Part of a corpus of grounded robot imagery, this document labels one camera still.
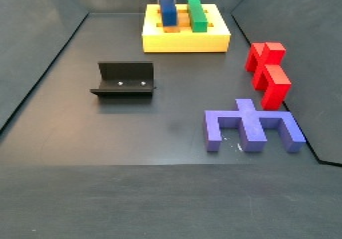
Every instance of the green upright block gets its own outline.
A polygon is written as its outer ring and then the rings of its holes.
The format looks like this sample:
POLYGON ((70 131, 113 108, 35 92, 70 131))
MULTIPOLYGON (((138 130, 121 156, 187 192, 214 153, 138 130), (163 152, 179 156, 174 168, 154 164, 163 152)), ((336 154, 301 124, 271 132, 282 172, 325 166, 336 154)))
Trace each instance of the green upright block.
POLYGON ((207 32, 209 21, 202 8, 201 0, 187 0, 187 9, 193 32, 207 32))

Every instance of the black metal bracket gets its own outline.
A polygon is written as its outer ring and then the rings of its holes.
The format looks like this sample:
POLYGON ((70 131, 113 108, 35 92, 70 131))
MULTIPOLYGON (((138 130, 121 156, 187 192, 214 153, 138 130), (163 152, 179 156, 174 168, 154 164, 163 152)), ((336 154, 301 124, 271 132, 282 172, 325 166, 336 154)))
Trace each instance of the black metal bracket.
POLYGON ((102 83, 91 93, 99 97, 154 94, 153 62, 99 62, 102 83))

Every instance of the toy block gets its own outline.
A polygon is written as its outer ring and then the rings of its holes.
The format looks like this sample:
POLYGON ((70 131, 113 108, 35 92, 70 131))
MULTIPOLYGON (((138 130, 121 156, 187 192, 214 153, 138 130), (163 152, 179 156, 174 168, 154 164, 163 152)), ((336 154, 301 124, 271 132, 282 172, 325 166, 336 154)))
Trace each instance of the toy block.
POLYGON ((298 152, 306 143, 294 117, 286 111, 257 111, 251 99, 237 99, 238 111, 205 111, 206 148, 219 151, 221 128, 239 130, 245 152, 261 152, 267 138, 263 129, 277 129, 288 152, 298 152))
POLYGON ((266 91, 262 98, 265 110, 278 110, 292 88, 292 82, 279 66, 286 49, 281 43, 251 45, 246 70, 254 73, 255 90, 266 91))
POLYGON ((201 0, 187 0, 187 3, 193 32, 207 32, 209 21, 202 8, 201 0))
POLYGON ((253 43, 246 62, 246 70, 254 72, 258 64, 279 65, 286 49, 281 43, 253 43))
POLYGON ((174 0, 159 0, 163 26, 177 26, 177 6, 174 0))
POLYGON ((190 25, 187 4, 177 4, 178 32, 165 32, 159 5, 149 4, 143 26, 145 52, 227 52, 230 31, 215 4, 202 5, 209 28, 194 33, 190 25))

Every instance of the blue-purple comb-shaped block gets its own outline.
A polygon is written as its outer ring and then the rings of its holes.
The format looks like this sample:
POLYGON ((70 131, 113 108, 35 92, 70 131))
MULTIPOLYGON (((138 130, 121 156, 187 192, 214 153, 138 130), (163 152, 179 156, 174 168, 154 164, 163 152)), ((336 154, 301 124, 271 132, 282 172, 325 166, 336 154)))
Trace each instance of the blue-purple comb-shaped block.
POLYGON ((251 99, 237 99, 238 111, 205 111, 207 151, 219 151, 221 128, 239 130, 245 152, 261 152, 267 142, 263 129, 278 129, 288 152, 298 152, 305 136, 290 112, 257 111, 251 99))

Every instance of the yellow base plate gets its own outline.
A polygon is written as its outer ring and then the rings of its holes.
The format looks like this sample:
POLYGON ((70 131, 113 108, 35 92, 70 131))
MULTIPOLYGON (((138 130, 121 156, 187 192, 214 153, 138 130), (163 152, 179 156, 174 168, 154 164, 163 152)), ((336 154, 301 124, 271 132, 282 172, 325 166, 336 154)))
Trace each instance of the yellow base plate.
POLYGON ((230 30, 215 4, 202 4, 209 31, 194 33, 190 25, 187 4, 177 4, 178 27, 165 28, 161 6, 149 4, 143 27, 145 52, 227 52, 230 30))

